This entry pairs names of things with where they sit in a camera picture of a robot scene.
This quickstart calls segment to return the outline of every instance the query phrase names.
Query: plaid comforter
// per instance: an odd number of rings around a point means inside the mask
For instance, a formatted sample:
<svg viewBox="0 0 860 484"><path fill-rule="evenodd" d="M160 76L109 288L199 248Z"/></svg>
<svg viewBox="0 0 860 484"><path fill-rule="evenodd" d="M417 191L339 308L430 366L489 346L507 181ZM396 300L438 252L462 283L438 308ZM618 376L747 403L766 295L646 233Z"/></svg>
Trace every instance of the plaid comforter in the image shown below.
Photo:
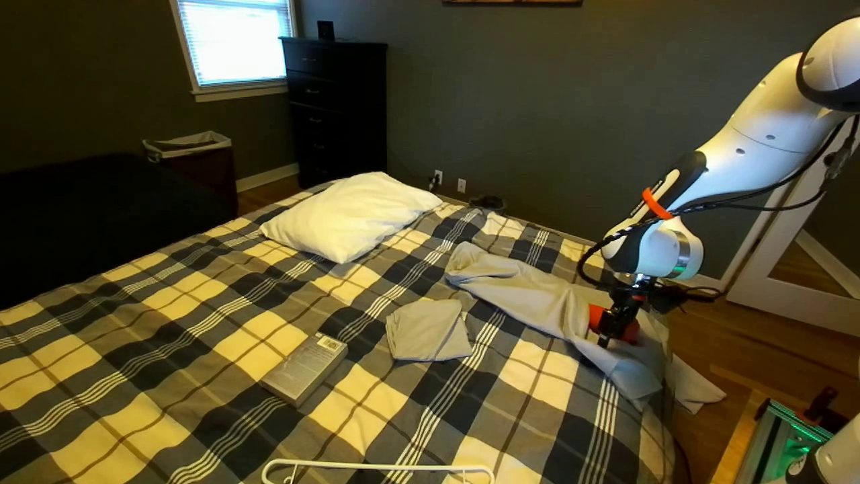
<svg viewBox="0 0 860 484"><path fill-rule="evenodd" d="M672 436L650 411L570 345L443 283L457 243L566 279L579 243L443 204L357 263L332 267L261 237L281 210L0 311L0 482L261 482L274 458L488 466L517 484L669 482ZM465 300L474 353L396 362L386 318L453 295ZM317 331L343 338L348 361L292 405L261 376ZM297 482L427 476L301 471Z"/></svg>

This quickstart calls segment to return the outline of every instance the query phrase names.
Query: dark gray wall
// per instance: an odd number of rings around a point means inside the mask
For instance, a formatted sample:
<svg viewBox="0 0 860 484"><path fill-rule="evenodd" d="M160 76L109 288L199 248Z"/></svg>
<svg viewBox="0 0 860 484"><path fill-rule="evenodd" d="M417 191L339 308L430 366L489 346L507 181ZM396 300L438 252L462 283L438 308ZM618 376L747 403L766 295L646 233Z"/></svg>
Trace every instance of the dark gray wall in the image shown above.
<svg viewBox="0 0 860 484"><path fill-rule="evenodd" d="M238 173L292 162L286 97L199 104L169 0L0 2L0 173L218 130Z"/></svg>
<svg viewBox="0 0 860 484"><path fill-rule="evenodd" d="M817 204L817 210L804 226L856 275L860 275L857 206L860 206L860 156L856 156L841 169L833 189L825 193L825 198Z"/></svg>
<svg viewBox="0 0 860 484"><path fill-rule="evenodd" d="M528 214L602 237L701 146L786 53L849 0L586 0L453 7L441 0L304 0L304 33L390 42L390 163L443 167ZM754 214L691 226L720 275Z"/></svg>

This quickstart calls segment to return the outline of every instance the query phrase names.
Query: white pillow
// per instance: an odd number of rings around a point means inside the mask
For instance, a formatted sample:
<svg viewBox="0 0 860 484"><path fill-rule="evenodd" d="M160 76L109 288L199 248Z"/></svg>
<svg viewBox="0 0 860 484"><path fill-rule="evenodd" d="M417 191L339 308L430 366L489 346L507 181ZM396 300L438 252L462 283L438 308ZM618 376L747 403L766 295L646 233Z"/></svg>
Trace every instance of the white pillow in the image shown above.
<svg viewBox="0 0 860 484"><path fill-rule="evenodd" d="M351 263L438 204L441 198L430 191L398 182L386 173L367 173L336 181L324 193L263 224L261 232L297 251Z"/></svg>

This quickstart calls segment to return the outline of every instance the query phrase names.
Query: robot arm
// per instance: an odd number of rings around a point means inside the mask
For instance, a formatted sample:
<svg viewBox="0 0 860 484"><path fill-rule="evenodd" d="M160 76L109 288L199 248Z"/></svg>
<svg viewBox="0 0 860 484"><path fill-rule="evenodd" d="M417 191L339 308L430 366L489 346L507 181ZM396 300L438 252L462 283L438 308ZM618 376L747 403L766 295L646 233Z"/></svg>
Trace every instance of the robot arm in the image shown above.
<svg viewBox="0 0 860 484"><path fill-rule="evenodd" d="M657 284L699 275L704 248L685 228L685 214L783 186L820 159L857 109L856 17L832 27L804 53L786 57L716 138L646 189L644 204L606 233L597 248L621 283L614 283L614 306L591 329L618 338Z"/></svg>

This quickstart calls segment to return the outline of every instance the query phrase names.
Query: black cabinet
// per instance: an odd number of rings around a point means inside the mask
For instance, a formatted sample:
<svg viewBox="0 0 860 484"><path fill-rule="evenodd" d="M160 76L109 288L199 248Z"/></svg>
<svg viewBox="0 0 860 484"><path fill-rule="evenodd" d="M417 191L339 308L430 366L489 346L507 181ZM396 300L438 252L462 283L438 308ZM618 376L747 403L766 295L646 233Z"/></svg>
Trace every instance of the black cabinet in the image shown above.
<svg viewBox="0 0 860 484"><path fill-rule="evenodd" d="M300 182L388 167L386 42L286 38Z"/></svg>

